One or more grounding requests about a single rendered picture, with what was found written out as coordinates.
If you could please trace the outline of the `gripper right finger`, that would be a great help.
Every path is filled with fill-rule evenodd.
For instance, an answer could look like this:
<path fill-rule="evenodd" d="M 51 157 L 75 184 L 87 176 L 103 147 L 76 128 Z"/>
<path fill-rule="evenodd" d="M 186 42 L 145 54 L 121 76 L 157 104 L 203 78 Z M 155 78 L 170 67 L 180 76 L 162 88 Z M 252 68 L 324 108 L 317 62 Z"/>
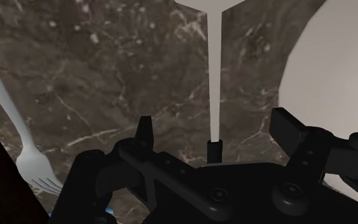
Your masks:
<path fill-rule="evenodd" d="M 277 107 L 271 112 L 270 135 L 290 158 L 272 190 L 282 213 L 301 216 L 319 206 L 316 199 L 327 173 L 339 175 L 358 193 L 358 132 L 341 139 Z"/>

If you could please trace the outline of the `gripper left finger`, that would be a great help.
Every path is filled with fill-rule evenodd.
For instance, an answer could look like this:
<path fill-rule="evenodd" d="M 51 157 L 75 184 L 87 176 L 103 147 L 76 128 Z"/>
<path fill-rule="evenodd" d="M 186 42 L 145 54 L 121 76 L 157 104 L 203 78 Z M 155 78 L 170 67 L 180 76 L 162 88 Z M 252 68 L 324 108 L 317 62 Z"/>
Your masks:
<path fill-rule="evenodd" d="M 152 119 L 142 116 L 135 136 L 119 140 L 110 153 L 79 153 L 48 224 L 118 224 L 107 207 L 113 193 L 123 188 L 157 212 L 150 224 L 182 223 L 185 216 L 208 221 L 233 217 L 227 191 L 175 156 L 155 152 L 153 145 Z"/>

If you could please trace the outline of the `white plate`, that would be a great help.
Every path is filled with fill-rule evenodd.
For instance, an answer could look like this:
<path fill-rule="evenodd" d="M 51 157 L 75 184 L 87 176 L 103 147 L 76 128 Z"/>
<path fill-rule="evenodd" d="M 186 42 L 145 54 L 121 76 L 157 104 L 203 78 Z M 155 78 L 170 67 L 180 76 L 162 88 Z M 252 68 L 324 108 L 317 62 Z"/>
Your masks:
<path fill-rule="evenodd" d="M 326 0 L 291 51 L 278 105 L 346 139 L 358 132 L 358 0 Z"/>

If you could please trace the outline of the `white spatula with black end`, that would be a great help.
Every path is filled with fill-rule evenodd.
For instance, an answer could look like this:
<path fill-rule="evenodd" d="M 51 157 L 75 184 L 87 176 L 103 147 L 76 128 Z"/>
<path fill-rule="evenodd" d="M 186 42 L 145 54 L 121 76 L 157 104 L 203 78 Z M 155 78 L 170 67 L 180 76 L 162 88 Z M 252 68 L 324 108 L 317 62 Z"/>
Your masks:
<path fill-rule="evenodd" d="M 174 0 L 207 14 L 210 140 L 207 142 L 207 163 L 219 164 L 223 157 L 220 140 L 221 43 L 222 14 L 245 0 Z"/>

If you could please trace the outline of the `silver fork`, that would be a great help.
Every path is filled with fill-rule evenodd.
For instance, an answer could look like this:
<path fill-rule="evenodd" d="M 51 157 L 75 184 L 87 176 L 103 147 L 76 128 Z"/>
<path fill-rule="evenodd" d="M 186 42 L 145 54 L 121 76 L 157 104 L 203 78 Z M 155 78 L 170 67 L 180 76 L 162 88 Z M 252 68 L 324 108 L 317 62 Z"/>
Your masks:
<path fill-rule="evenodd" d="M 63 184 L 56 178 L 50 161 L 36 147 L 33 136 L 0 78 L 0 105 L 16 128 L 22 150 L 15 162 L 21 177 L 34 188 L 59 195 Z"/>

